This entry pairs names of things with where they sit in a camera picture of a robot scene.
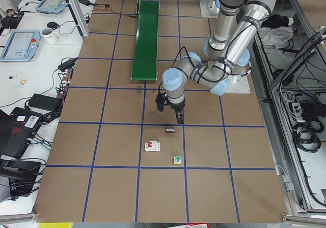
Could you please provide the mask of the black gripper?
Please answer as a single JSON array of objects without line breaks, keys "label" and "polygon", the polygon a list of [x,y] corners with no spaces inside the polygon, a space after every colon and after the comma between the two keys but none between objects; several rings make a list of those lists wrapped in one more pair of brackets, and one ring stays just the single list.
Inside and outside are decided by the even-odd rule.
[{"label": "black gripper", "polygon": [[178,103],[178,104],[172,104],[171,108],[173,110],[175,110],[177,123],[178,124],[183,124],[184,102],[181,102],[181,103]]}]

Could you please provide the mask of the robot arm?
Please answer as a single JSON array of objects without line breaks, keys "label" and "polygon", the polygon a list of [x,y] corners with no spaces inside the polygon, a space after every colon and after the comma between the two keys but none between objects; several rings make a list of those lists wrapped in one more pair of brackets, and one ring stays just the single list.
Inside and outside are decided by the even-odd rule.
[{"label": "robot arm", "polygon": [[220,9],[218,19],[204,48],[213,64],[205,66],[197,54],[187,52],[178,64],[162,75],[165,92],[157,94],[156,107],[161,112],[165,106],[170,106],[178,124],[184,123],[184,85],[187,81],[192,80],[213,94],[223,95],[233,77],[241,73],[240,58],[276,3],[276,0],[216,1]]}]

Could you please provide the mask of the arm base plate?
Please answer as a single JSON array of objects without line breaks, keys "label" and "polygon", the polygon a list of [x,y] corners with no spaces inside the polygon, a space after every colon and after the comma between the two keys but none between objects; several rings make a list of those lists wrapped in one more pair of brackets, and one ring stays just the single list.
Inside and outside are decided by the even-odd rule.
[{"label": "arm base plate", "polygon": [[219,0],[199,0],[201,17],[217,18],[221,4]]},{"label": "arm base plate", "polygon": [[251,93],[248,81],[248,75],[251,72],[251,63],[250,61],[246,61],[243,65],[240,65],[240,62],[237,65],[242,68],[241,73],[238,75],[229,75],[229,84],[227,84],[227,80],[223,80],[210,90],[211,93],[216,94],[218,96],[222,96],[225,93]]}]

